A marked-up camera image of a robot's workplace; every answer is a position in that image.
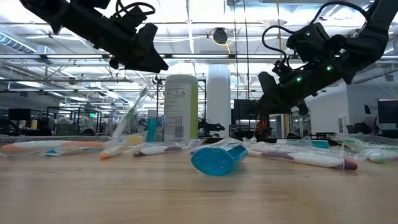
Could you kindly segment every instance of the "wooden surface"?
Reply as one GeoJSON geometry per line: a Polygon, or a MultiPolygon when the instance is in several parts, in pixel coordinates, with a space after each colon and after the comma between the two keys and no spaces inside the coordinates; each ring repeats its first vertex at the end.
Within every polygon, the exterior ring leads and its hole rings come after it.
{"type": "Polygon", "coordinates": [[[356,172],[248,157],[226,177],[184,153],[0,160],[0,223],[397,223],[398,162],[356,172]]]}

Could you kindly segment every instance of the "computer monitor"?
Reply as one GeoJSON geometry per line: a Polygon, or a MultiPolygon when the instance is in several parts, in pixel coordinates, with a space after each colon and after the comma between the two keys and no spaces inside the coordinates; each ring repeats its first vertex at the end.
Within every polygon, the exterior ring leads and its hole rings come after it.
{"type": "Polygon", "coordinates": [[[379,123],[398,124],[398,100],[379,100],[379,123]]]}
{"type": "Polygon", "coordinates": [[[32,115],[31,109],[9,108],[8,120],[11,121],[29,121],[32,115]]]}
{"type": "Polygon", "coordinates": [[[257,119],[259,112],[257,110],[256,100],[234,100],[234,119],[257,119]]]}

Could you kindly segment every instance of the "desk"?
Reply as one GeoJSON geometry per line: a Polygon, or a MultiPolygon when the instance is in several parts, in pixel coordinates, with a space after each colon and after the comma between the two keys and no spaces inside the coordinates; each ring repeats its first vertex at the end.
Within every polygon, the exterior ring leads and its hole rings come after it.
{"type": "Polygon", "coordinates": [[[398,163],[357,172],[248,157],[196,171],[187,152],[0,160],[0,218],[14,223],[396,223],[398,163]]]}

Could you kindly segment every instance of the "ceiling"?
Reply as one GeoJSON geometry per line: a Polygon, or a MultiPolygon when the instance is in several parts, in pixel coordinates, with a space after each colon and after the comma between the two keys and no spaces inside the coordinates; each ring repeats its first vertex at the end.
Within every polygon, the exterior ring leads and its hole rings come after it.
{"type": "MultiPolygon", "coordinates": [[[[124,0],[123,4],[127,5],[132,2],[135,1],[124,0]]],[[[235,0],[235,3],[233,0],[173,0],[172,4],[171,1],[166,0],[146,0],[142,2],[147,2],[156,8],[156,13],[148,16],[145,21],[153,22],[159,28],[154,41],[155,49],[162,55],[184,54],[181,58],[165,59],[170,68],[159,74],[161,78],[172,74],[186,74],[205,79],[209,64],[224,63],[229,65],[231,72],[231,99],[236,98],[238,89],[241,90],[238,91],[239,98],[247,97],[248,93],[244,90],[248,86],[251,90],[258,90],[251,92],[250,98],[259,99],[262,91],[257,75],[263,71],[272,73],[272,64],[279,58],[278,52],[266,49],[262,45],[261,35],[264,29],[270,25],[281,23],[290,30],[298,30],[308,24],[319,7],[326,1],[280,0],[278,4],[275,0],[235,0]],[[228,47],[215,44],[211,38],[211,33],[216,27],[225,28],[228,34],[228,43],[230,43],[228,47]],[[195,58],[194,56],[197,54],[273,56],[272,58],[253,57],[249,59],[249,63],[246,59],[239,60],[236,63],[235,59],[195,58]],[[237,85],[237,73],[241,75],[239,85],[237,85]]],[[[350,2],[366,9],[370,1],[355,0],[350,2]]],[[[106,10],[99,11],[109,17],[115,12],[115,3],[116,0],[111,0],[106,10]]],[[[25,9],[19,1],[0,1],[0,12],[0,34],[6,34],[33,49],[42,50],[45,46],[47,52],[56,55],[107,53],[101,49],[94,49],[91,43],[67,29],[62,29],[58,36],[52,36],[51,27],[25,9]]],[[[353,35],[364,23],[364,18],[360,13],[347,7],[330,6],[324,10],[323,16],[325,20],[322,21],[322,24],[330,36],[335,34],[353,35]]],[[[395,32],[396,22],[398,22],[397,16],[392,23],[390,32],[392,40],[395,39],[396,34],[398,35],[398,32],[395,32]]],[[[282,47],[288,54],[291,54],[292,51],[285,48],[285,42],[289,35],[285,32],[282,32],[281,35],[282,38],[279,39],[277,38],[278,30],[270,30],[266,35],[266,42],[272,47],[282,47]]],[[[21,54],[21,52],[0,45],[0,54],[21,54]]],[[[395,55],[395,50],[386,52],[386,54],[395,55]]],[[[21,59],[23,57],[0,58],[0,62],[3,63],[0,77],[30,81],[41,79],[68,80],[73,77],[78,80],[89,80],[89,82],[77,82],[76,85],[71,85],[68,82],[48,82],[41,83],[41,85],[43,85],[42,88],[48,89],[86,90],[82,92],[54,91],[54,93],[62,95],[59,96],[60,101],[65,101],[63,96],[79,96],[87,98],[92,103],[104,103],[108,96],[101,96],[99,88],[120,90],[113,92],[119,96],[116,97],[118,100],[110,100],[109,103],[120,103],[120,106],[116,105],[114,108],[119,107],[121,110],[123,110],[124,100],[134,101],[137,92],[142,87],[149,86],[151,93],[146,99],[145,107],[153,108],[156,94],[155,85],[152,82],[154,73],[130,70],[115,71],[109,68],[108,62],[103,60],[101,56],[99,56],[100,58],[92,57],[91,55],[85,56],[85,58],[73,56],[52,58],[52,64],[47,64],[42,60],[21,59]]],[[[391,69],[393,60],[395,59],[386,59],[381,65],[383,68],[391,69]]],[[[292,60],[291,64],[293,67],[299,67],[302,62],[292,60]]],[[[377,73],[377,69],[380,68],[375,65],[368,70],[377,73]]],[[[365,77],[368,77],[368,74],[360,72],[355,80],[365,77]]],[[[32,86],[11,83],[10,88],[32,88],[32,86]]],[[[160,99],[163,98],[162,90],[159,94],[160,99]]],[[[200,99],[204,99],[204,92],[201,90],[200,99]]],[[[86,103],[72,98],[68,98],[67,101],[86,103]]]]}

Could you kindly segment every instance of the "blue bottle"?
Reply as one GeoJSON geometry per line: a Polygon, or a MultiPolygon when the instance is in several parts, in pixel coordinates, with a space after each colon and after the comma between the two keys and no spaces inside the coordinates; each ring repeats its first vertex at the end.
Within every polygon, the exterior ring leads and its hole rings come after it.
{"type": "Polygon", "coordinates": [[[147,142],[156,142],[156,110],[148,110],[147,142]]]}
{"type": "Polygon", "coordinates": [[[193,166],[208,175],[225,175],[248,155],[241,144],[228,143],[199,149],[191,158],[193,166]]]}

